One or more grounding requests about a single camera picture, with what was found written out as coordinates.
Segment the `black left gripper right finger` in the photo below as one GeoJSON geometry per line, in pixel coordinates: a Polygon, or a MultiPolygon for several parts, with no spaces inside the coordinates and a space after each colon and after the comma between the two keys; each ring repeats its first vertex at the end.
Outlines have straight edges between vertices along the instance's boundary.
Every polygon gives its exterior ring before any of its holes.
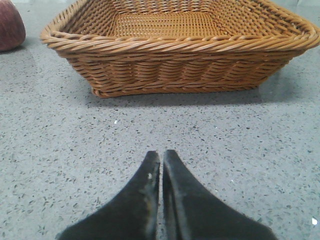
{"type": "Polygon", "coordinates": [[[265,225],[211,194],[174,150],[163,159],[164,219],[169,240],[274,240],[265,225]]]}

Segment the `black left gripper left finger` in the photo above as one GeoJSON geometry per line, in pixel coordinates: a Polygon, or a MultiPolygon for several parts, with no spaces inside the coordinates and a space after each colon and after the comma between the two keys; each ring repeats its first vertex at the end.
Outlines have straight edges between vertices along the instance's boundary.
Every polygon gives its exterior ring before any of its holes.
{"type": "Polygon", "coordinates": [[[156,151],[149,151],[134,176],[111,201],[66,228],[59,239],[156,239],[159,180],[159,155],[156,151]]]}

